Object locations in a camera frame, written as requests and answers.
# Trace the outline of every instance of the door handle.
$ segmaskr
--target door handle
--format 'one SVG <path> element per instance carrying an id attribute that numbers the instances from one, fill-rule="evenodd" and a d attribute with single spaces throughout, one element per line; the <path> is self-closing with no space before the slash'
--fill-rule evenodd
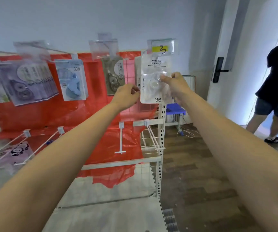
<path id="1" fill-rule="evenodd" d="M 229 70 L 222 70 L 223 61 L 224 61 L 224 57 L 217 58 L 215 72 L 212 80 L 213 83 L 218 83 L 219 75 L 221 74 L 221 72 L 229 72 Z"/>

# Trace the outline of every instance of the white door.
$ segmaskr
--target white door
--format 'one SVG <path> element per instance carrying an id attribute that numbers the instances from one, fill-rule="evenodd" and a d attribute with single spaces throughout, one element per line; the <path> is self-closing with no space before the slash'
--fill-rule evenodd
<path id="1" fill-rule="evenodd" d="M 227 0 L 208 103 L 246 125 L 265 77 L 267 55 L 277 43 L 278 0 Z"/>

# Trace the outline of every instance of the forearm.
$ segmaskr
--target forearm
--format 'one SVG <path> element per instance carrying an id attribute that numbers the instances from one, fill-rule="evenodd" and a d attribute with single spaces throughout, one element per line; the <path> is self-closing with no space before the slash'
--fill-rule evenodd
<path id="1" fill-rule="evenodd" d="M 116 106 L 105 106 L 55 140 L 10 179 L 0 190 L 0 229 L 6 225 L 9 231 L 41 231 L 118 113 Z"/>
<path id="2" fill-rule="evenodd" d="M 278 152 L 195 93 L 184 96 L 183 104 L 254 217 L 266 230 L 278 231 Z"/>

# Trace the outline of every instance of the left arm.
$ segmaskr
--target left arm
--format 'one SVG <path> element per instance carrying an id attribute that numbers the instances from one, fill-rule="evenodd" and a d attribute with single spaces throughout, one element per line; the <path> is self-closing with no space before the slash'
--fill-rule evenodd
<path id="1" fill-rule="evenodd" d="M 114 117 L 139 98 L 132 84 L 23 167 L 0 189 L 0 231 L 41 231 Z"/>

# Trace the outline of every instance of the person in black shirt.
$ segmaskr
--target person in black shirt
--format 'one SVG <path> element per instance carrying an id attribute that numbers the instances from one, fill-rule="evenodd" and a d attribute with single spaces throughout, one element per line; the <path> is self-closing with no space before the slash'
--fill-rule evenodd
<path id="1" fill-rule="evenodd" d="M 265 139 L 265 142 L 278 143 L 278 46 L 271 50 L 267 57 L 267 62 L 267 67 L 271 67 L 271 72 L 256 93 L 258 98 L 255 105 L 255 113 L 246 129 L 255 133 L 267 116 L 274 111 L 270 135 Z"/>

